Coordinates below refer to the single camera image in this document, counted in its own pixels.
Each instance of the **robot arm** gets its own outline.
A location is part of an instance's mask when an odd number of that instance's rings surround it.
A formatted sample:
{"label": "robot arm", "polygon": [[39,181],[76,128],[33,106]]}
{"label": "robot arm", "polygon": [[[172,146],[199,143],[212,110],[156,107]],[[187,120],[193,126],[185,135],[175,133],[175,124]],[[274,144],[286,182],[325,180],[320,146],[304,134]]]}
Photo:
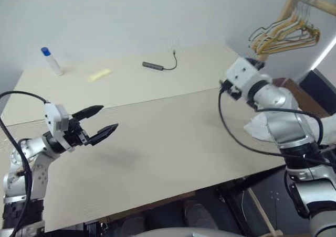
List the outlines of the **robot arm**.
{"label": "robot arm", "polygon": [[[241,96],[256,108],[298,109],[298,103],[285,88],[271,84],[271,78],[253,64],[239,58],[228,70],[225,90],[235,99]],[[326,161],[311,128],[302,114],[266,112],[268,130],[280,152],[300,158],[285,158],[293,180],[290,196],[300,216],[310,220],[312,236],[336,236],[336,175],[332,167],[305,161]]]}
{"label": "robot arm", "polygon": [[[65,151],[73,151],[78,145],[95,145],[107,138],[118,124],[109,125],[89,137],[80,126],[80,120],[97,114],[103,106],[92,106],[69,115],[62,105],[45,103],[45,121],[49,131],[41,137],[22,139],[19,144],[28,159],[33,185],[29,210],[25,221],[15,236],[39,236],[44,231],[42,219],[43,198],[48,182],[48,167]],[[10,154],[10,168],[4,182],[3,229],[0,236],[10,236],[17,224],[26,200],[26,183],[22,160],[16,150]]]}

